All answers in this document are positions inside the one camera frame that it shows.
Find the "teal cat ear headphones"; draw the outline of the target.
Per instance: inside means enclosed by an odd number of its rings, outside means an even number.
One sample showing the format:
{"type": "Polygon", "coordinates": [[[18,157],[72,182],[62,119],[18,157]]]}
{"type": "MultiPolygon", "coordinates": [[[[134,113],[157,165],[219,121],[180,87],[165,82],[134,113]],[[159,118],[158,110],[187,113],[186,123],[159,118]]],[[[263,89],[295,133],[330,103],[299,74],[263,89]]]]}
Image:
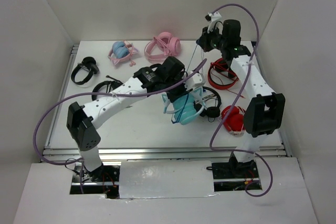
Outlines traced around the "teal cat ear headphones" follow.
{"type": "Polygon", "coordinates": [[[168,99],[167,94],[162,95],[164,114],[171,114],[173,124],[187,125],[193,122],[204,110],[205,103],[202,100],[203,88],[199,87],[181,96],[174,102],[168,99]],[[195,100],[200,101],[201,108],[197,111],[194,107],[195,100]]]}

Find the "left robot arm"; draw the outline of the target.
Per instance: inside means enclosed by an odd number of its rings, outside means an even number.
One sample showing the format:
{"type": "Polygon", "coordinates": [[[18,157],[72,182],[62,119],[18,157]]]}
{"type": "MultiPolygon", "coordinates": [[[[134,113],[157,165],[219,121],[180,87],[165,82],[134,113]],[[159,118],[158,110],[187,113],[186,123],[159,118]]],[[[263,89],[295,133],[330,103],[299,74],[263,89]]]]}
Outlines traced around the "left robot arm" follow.
{"type": "Polygon", "coordinates": [[[192,74],[185,72],[185,66],[174,57],[163,63],[142,67],[125,83],[106,94],[99,94],[89,103],[72,103],[68,108],[67,129],[75,140],[84,175],[98,181],[104,171],[98,144],[101,137],[98,129],[111,117],[132,104],[155,94],[163,94],[165,103],[174,103],[185,98],[193,90],[192,74]]]}

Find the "red white headphones under arm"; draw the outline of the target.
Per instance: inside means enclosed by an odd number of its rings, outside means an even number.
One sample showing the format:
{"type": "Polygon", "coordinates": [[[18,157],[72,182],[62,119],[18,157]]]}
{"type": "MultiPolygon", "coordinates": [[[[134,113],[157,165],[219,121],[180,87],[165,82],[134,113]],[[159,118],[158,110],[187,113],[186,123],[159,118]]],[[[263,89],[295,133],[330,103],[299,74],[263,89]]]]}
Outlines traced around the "red white headphones under arm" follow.
{"type": "Polygon", "coordinates": [[[223,123],[226,131],[233,136],[242,136],[245,133],[244,127],[245,110],[240,106],[235,106],[223,123]]]}

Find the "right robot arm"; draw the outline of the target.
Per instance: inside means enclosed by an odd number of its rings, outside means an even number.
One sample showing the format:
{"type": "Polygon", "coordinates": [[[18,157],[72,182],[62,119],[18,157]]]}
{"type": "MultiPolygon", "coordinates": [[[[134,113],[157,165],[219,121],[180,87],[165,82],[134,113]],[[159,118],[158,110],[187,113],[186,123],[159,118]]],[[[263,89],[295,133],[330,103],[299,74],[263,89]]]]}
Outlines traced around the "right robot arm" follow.
{"type": "Polygon", "coordinates": [[[240,144],[231,152],[228,170],[233,177],[241,177],[251,169],[255,152],[259,150],[268,135],[279,129],[285,107],[285,96],[276,93],[264,80],[258,68],[253,64],[252,53],[241,44],[240,22],[228,19],[209,21],[202,30],[197,43],[205,51],[217,49],[223,62],[232,70],[250,99],[244,113],[243,125],[251,139],[240,144]]]}

